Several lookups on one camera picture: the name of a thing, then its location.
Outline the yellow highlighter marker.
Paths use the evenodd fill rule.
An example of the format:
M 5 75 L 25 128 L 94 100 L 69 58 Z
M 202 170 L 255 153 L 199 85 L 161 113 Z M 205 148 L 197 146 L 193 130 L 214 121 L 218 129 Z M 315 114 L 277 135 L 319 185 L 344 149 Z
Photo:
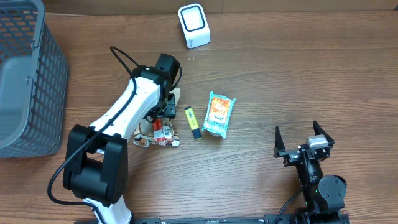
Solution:
M 200 132 L 200 128 L 199 128 L 199 125 L 197 123 L 197 119 L 195 117 L 193 109 L 190 106 L 185 108 L 185 114 L 186 114 L 188 123 L 190 125 L 190 129 L 192 131 L 194 140 L 201 139 L 202 135 L 201 135 L 201 132 Z

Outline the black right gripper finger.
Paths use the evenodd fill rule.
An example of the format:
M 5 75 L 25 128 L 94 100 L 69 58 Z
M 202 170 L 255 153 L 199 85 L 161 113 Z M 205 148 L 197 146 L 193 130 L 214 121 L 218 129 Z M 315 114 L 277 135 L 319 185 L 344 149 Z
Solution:
M 329 146 L 334 145 L 335 140 L 322 129 L 322 127 L 318 124 L 316 120 L 314 120 L 312 124 L 313 124 L 313 130 L 316 135 L 324 135 L 324 137 L 328 141 L 328 145 Z
M 279 130 L 279 127 L 275 127 L 275 145 L 274 145 L 274 153 L 273 156 L 275 158 L 282 157 L 285 152 L 284 142 Z

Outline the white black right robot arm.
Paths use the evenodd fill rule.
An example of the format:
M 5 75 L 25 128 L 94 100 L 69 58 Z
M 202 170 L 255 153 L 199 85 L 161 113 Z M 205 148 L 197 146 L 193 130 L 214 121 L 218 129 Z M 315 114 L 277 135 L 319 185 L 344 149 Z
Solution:
M 335 140 L 322 127 L 313 122 L 314 135 L 295 150 L 286 150 L 279 127 L 275 128 L 275 158 L 283 158 L 285 167 L 296 168 L 301 189 L 291 196 L 279 210 L 275 223 L 349 223 L 349 216 L 342 215 L 345 207 L 347 183 L 338 175 L 324 175 L 320 162 L 330 157 Z M 305 206 L 283 217 L 287 206 L 300 194 Z

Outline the red stick sachet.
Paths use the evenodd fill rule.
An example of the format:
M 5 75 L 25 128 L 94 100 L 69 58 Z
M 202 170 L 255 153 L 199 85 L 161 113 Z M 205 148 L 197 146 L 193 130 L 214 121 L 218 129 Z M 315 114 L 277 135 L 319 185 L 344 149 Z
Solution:
M 153 133 L 154 133 L 154 141 L 161 142 L 164 140 L 164 132 L 162 129 L 162 121 L 160 119 L 155 120 L 152 124 Z

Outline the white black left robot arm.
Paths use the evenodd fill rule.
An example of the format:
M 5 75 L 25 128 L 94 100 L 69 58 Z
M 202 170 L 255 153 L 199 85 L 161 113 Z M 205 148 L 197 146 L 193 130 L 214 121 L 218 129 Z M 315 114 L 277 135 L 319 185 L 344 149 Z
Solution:
M 155 66 L 128 70 L 130 80 L 115 104 L 91 126 L 75 125 L 67 142 L 63 186 L 91 207 L 93 223 L 133 223 L 123 193 L 128 182 L 127 144 L 143 119 L 167 117 L 178 85 L 178 60 L 160 54 Z

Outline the beige brown snack pouch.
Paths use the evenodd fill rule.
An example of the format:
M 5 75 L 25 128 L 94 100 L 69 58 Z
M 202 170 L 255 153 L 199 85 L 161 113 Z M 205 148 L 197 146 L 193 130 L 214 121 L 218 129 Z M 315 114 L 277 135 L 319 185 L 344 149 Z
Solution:
M 153 123 L 142 120 L 132 135 L 132 141 L 135 145 L 141 147 L 149 147 L 151 144 L 170 147 L 178 147 L 180 145 L 180 138 L 177 132 L 173 129 L 172 120 L 169 118 L 158 119 L 162 121 L 164 140 L 161 142 L 155 142 L 152 128 Z

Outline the teal wet wipes pack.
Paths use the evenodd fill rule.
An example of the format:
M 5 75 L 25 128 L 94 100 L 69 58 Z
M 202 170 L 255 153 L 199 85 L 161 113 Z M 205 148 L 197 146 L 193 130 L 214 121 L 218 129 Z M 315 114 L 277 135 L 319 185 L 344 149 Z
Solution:
M 235 98 L 230 99 L 211 91 L 201 130 L 225 139 L 235 102 Z

